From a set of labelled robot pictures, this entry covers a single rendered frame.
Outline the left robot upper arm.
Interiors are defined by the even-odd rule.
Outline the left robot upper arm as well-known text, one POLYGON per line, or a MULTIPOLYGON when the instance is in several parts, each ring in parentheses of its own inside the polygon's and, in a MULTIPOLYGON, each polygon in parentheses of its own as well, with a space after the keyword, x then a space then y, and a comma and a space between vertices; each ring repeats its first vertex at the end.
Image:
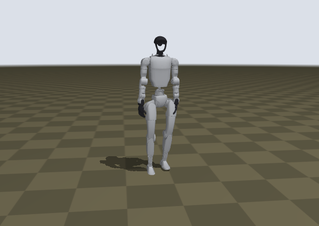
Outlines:
POLYGON ((171 58, 171 75, 172 75, 172 79, 171 79, 171 83, 173 85, 178 85, 179 84, 179 78, 178 76, 178 60, 175 58, 171 58))

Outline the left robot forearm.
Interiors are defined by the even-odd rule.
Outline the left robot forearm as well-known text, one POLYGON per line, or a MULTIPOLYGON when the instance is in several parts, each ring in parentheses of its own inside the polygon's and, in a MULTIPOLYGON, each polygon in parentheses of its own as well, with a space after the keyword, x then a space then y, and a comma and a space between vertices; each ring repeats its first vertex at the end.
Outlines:
POLYGON ((175 99, 178 99, 178 102, 179 102, 179 84, 174 85, 172 88, 173 88, 173 101, 175 102, 175 99))

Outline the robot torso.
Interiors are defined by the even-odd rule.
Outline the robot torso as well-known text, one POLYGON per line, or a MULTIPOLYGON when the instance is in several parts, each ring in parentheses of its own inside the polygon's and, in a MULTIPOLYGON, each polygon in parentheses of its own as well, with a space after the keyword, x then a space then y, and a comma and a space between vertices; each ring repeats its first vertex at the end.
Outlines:
MULTIPOLYGON (((156 54, 158 55, 158 54, 156 54)), ((155 90, 155 94, 152 95, 152 100, 155 101, 156 108, 161 108, 167 105, 167 95, 164 94, 164 89, 161 87, 167 87, 170 80, 171 71, 171 58, 169 56, 158 57, 152 54, 150 56, 149 66, 149 80, 153 87, 158 87, 155 90)))

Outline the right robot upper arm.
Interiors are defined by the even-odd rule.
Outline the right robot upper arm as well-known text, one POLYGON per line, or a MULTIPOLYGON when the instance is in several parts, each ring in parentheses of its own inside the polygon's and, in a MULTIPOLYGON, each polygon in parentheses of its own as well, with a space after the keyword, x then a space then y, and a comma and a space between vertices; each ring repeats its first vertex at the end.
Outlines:
POLYGON ((141 79, 142 79, 142 83, 141 85, 147 85, 148 84, 148 79, 146 78, 147 76, 147 65, 150 64, 150 60, 151 58, 143 58, 141 60, 141 71, 140 71, 140 75, 141 75, 141 79))

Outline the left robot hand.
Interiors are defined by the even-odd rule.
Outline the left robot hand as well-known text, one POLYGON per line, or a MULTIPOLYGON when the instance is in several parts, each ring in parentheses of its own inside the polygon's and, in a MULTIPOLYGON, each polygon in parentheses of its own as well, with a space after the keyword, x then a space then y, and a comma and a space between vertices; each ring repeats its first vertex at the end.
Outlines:
POLYGON ((175 114, 175 112, 176 112, 176 110, 177 110, 177 105, 179 104, 179 103, 178 103, 178 99, 175 99, 174 104, 175 104, 175 111, 173 112, 173 114, 175 114))

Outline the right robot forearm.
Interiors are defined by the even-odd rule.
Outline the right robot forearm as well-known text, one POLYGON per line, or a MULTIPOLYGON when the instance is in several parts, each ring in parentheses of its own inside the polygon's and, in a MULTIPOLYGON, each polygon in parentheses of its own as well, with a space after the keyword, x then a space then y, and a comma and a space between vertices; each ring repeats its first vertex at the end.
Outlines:
POLYGON ((138 98, 138 103, 141 104, 141 100, 145 101, 145 90, 146 87, 145 86, 141 86, 142 83, 142 79, 140 78, 140 82, 139 82, 139 98, 138 98))

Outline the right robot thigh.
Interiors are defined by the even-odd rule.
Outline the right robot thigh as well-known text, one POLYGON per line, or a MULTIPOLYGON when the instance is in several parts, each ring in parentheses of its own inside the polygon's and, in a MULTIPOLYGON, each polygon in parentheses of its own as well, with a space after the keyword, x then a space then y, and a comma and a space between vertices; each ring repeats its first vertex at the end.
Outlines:
POLYGON ((151 100, 144 104, 144 110, 146 111, 146 122, 147 122, 147 137, 155 142, 155 125, 157 119, 157 109, 155 106, 155 101, 151 100))

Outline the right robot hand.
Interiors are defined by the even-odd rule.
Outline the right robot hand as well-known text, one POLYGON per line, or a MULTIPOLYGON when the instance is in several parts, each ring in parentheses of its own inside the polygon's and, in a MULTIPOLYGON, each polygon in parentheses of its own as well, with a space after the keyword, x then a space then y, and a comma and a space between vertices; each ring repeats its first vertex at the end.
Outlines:
POLYGON ((142 116, 142 117, 146 117, 144 115, 144 113, 146 114, 146 112, 145 112, 144 107, 143 107, 144 100, 141 100, 141 104, 138 103, 138 105, 139 105, 139 107, 138 107, 139 115, 142 116))

